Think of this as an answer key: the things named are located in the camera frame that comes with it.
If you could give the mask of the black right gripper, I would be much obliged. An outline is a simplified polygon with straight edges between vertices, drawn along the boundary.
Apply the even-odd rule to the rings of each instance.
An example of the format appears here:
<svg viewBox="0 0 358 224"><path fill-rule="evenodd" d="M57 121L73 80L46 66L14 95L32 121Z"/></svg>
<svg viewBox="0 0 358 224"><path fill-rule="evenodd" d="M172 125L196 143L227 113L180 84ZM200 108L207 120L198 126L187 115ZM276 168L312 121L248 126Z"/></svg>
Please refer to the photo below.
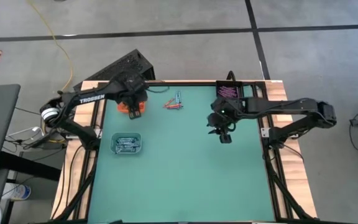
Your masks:
<svg viewBox="0 0 358 224"><path fill-rule="evenodd" d="M214 127L208 134L217 134L222 144L232 143L231 136L228 134L236 129L236 122L231 118L222 117L217 113L211 113L207 117L207 126Z"/></svg>

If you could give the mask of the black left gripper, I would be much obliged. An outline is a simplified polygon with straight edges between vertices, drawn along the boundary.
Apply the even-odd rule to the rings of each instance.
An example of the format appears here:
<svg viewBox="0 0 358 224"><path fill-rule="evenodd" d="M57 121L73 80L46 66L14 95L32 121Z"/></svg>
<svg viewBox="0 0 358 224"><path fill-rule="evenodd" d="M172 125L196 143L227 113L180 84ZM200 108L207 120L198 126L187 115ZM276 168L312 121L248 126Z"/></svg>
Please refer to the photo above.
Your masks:
<svg viewBox="0 0 358 224"><path fill-rule="evenodd" d="M120 73L116 80L123 86L118 94L118 100L129 103L128 115L130 119L142 116L142 102L148 100L146 89L148 84L139 73Z"/></svg>

